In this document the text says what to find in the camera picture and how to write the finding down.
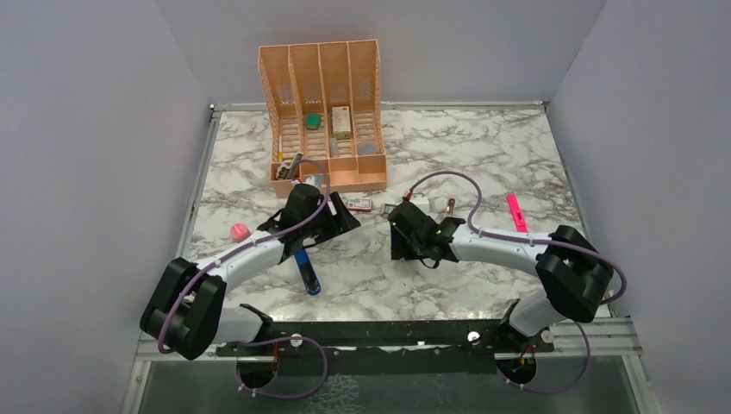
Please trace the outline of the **red white staple box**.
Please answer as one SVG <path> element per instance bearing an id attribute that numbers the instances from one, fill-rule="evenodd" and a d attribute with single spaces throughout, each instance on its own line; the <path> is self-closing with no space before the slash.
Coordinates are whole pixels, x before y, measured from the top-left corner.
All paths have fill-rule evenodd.
<path id="1" fill-rule="evenodd" d="M 369 212 L 372 210 L 370 198 L 348 198 L 347 208 L 351 211 Z"/>

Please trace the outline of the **blue stapler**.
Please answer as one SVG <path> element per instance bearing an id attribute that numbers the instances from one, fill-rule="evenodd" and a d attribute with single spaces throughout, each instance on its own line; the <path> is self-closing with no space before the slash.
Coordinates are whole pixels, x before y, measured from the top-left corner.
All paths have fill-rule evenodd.
<path id="1" fill-rule="evenodd" d="M 306 292 L 311 296 L 319 294 L 321 285 L 307 252 L 304 249 L 296 252 L 295 261 Z"/>

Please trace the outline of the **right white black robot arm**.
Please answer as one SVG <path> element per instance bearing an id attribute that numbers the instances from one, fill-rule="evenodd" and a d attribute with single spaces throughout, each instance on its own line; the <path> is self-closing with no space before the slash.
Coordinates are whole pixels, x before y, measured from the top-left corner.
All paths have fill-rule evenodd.
<path id="1" fill-rule="evenodd" d="M 436 222 L 410 201 L 389 215 L 393 260 L 483 262 L 535 276 L 542 292 L 519 299 L 497 328 L 499 343 L 517 351 L 547 326 L 566 319 L 594 320 L 614 269 L 597 258 L 593 247 L 570 226 L 552 233 L 497 231 L 488 234 L 466 220 L 447 217 Z"/>

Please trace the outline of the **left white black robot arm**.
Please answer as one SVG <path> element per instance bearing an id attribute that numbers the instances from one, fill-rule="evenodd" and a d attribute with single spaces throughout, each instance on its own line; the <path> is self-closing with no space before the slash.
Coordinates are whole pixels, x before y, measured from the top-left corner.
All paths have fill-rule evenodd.
<path id="1" fill-rule="evenodd" d="M 225 309 L 225 297 L 243 282 L 308 248 L 360 227 L 340 195 L 324 195 L 313 185 L 296 184 L 284 208 L 245 239 L 198 262 L 178 257 L 162 273 L 140 329 L 155 338 L 163 354 L 192 361 L 212 344 L 239 342 L 250 354 L 267 350 L 271 331 L 263 313 L 249 306 Z"/>

